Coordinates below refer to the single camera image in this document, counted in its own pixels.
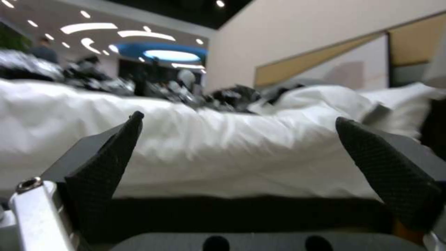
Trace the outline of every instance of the black hole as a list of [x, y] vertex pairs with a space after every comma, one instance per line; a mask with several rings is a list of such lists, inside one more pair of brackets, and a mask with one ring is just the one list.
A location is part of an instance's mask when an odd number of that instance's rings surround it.
[[211, 236], [203, 243], [202, 251], [229, 251], [229, 241], [221, 236]]
[[310, 236], [305, 241], [306, 251], [333, 251], [330, 242], [321, 236]]
[[32, 179], [29, 179], [29, 180], [23, 182], [23, 183], [22, 183], [22, 187], [23, 187], [23, 188], [28, 188], [28, 187], [33, 186], [33, 185], [36, 184], [36, 183], [37, 183], [37, 180], [34, 179], [34, 178], [32, 178]]

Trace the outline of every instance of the blue ceiling ring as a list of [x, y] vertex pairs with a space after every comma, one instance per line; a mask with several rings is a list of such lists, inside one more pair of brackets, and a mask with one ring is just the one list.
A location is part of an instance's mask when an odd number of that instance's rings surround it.
[[124, 57], [129, 58], [139, 58], [142, 57], [147, 59], [144, 55], [144, 52], [148, 50], [174, 50], [181, 52], [188, 52], [197, 55], [201, 61], [204, 61], [207, 56], [207, 50], [198, 47], [192, 46], [183, 46], [183, 45], [171, 45], [171, 44], [163, 44], [163, 43], [125, 43], [125, 44], [115, 44], [115, 46], [119, 49], [119, 54]]

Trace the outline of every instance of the white bed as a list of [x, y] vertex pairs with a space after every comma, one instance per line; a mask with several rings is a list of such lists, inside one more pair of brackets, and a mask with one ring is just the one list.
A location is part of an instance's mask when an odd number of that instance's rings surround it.
[[361, 121], [383, 102], [393, 113], [374, 126], [415, 138], [439, 94], [422, 84], [361, 95], [302, 88], [257, 116], [0, 79], [0, 196], [40, 175], [80, 138], [139, 110], [144, 128], [116, 197], [377, 198], [342, 148], [335, 119]]

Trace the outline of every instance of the black ceiling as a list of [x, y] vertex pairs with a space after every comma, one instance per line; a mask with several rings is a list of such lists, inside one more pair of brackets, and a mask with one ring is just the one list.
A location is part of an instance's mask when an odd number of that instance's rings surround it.
[[222, 0], [225, 3], [223, 8], [217, 6], [216, 0], [108, 1], [218, 29], [252, 0]]

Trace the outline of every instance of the white pillow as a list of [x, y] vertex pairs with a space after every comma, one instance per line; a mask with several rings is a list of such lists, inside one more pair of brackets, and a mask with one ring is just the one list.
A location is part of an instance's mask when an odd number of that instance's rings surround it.
[[362, 95], [391, 109], [391, 112], [369, 123], [369, 126], [411, 138], [420, 138], [420, 129], [429, 114], [431, 100], [445, 96], [423, 83], [365, 92]]
[[375, 110], [378, 102], [371, 101], [357, 92], [336, 85], [304, 87], [283, 94], [274, 104], [260, 100], [248, 109], [259, 115], [281, 115], [283, 111], [308, 107], [330, 107], [345, 117], [362, 121]]

